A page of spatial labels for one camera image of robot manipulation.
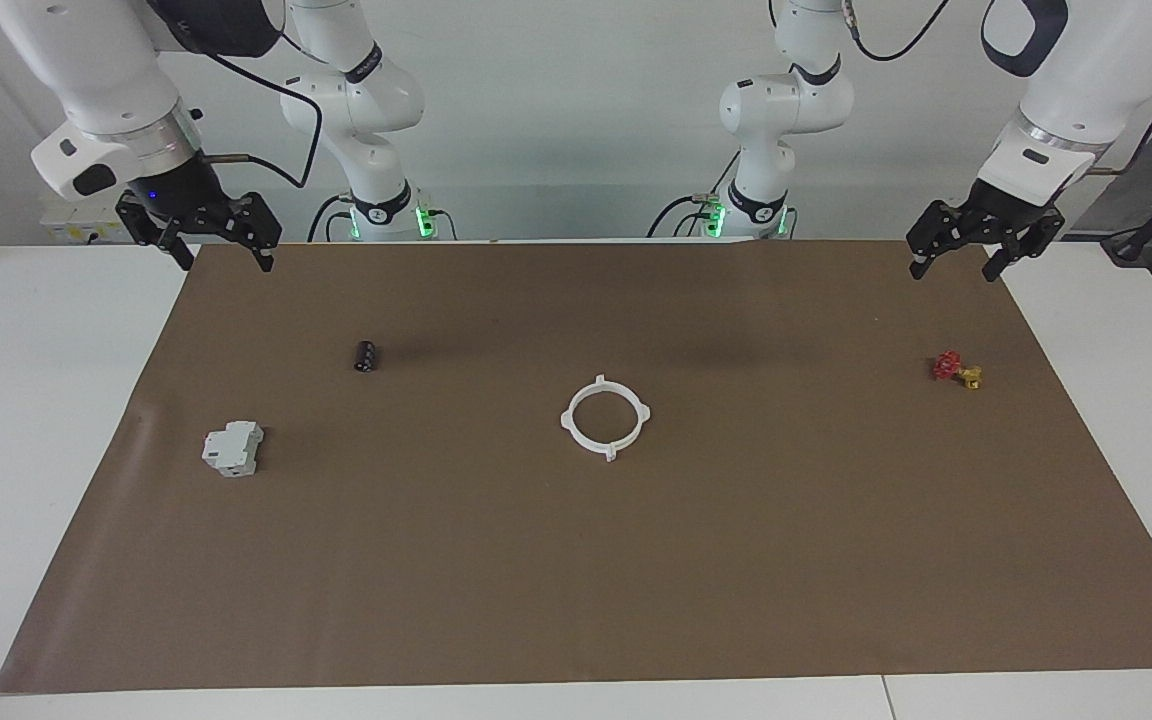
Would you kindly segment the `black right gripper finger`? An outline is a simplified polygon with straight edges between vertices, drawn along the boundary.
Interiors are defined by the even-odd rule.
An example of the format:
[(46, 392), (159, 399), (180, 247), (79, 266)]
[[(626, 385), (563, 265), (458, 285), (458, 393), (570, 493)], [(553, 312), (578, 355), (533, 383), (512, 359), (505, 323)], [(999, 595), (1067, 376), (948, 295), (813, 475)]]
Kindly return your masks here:
[(169, 219), (165, 225), (156, 223), (154, 217), (132, 194), (120, 196), (114, 209), (128, 236), (136, 245), (156, 247), (160, 252), (168, 255), (183, 272), (192, 268), (195, 255), (180, 238), (177, 219)]
[(270, 273), (274, 268), (274, 251), (280, 238), (282, 223), (260, 194), (244, 194), (227, 202), (223, 240), (250, 251), (262, 272)]

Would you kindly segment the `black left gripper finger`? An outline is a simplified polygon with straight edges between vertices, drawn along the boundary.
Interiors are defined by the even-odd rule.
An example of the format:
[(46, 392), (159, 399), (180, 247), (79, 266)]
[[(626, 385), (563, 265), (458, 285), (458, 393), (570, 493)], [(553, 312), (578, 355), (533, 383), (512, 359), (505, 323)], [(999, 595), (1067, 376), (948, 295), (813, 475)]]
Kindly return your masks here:
[(1038, 258), (1056, 238), (1064, 222), (1064, 214), (1059, 209), (1044, 209), (1043, 215), (1021, 232), (1006, 229), (996, 250), (983, 265), (982, 276), (986, 282), (995, 282), (1009, 266), (1025, 258)]
[(909, 272), (914, 281), (920, 281), (937, 258), (965, 245), (958, 232), (958, 219), (960, 211), (946, 200), (932, 200), (911, 225), (905, 243), (911, 252)]

